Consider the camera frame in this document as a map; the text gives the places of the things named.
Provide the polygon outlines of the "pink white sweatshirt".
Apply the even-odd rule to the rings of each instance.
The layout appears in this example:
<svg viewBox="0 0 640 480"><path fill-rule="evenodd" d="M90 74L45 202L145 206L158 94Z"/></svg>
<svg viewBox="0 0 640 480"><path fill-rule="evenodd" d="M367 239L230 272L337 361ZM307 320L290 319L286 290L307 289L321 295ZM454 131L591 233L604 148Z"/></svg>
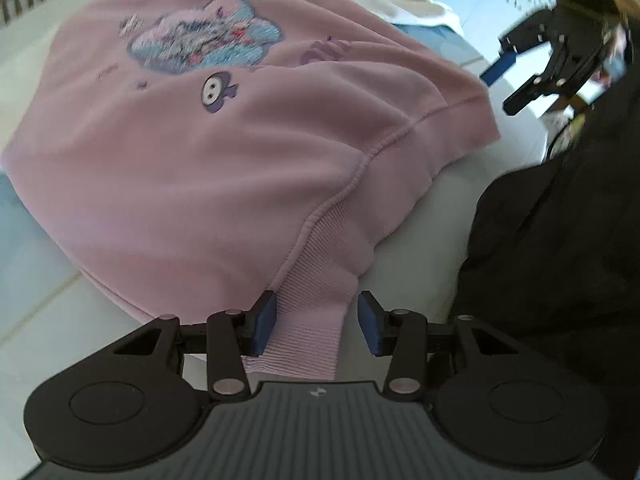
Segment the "pink white sweatshirt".
<svg viewBox="0 0 640 480"><path fill-rule="evenodd" d="M272 290L248 369L330 379L376 244L498 136L484 84L352 1L98 0L1 163L133 314L199 323Z"/></svg>

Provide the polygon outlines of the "blue patterned table mat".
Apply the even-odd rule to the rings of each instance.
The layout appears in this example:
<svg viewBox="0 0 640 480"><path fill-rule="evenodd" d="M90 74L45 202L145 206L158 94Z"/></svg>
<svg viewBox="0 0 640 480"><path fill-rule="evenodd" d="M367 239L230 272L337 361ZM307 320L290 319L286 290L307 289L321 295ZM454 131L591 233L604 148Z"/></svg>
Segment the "blue patterned table mat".
<svg viewBox="0 0 640 480"><path fill-rule="evenodd" d="M445 25L427 27L395 24L395 27L460 67L480 66L480 68L486 68L488 66L488 62L480 52Z"/></svg>

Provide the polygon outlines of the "person's black clothing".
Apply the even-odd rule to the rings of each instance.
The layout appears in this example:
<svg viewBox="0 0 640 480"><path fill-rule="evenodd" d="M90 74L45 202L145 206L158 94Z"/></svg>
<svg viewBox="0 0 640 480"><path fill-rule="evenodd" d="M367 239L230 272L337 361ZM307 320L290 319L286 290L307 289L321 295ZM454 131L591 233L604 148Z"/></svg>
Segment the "person's black clothing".
<svg viewBox="0 0 640 480"><path fill-rule="evenodd" d="M639 469L639 72L601 94L578 139L480 196L451 311L470 314L597 386L594 462Z"/></svg>

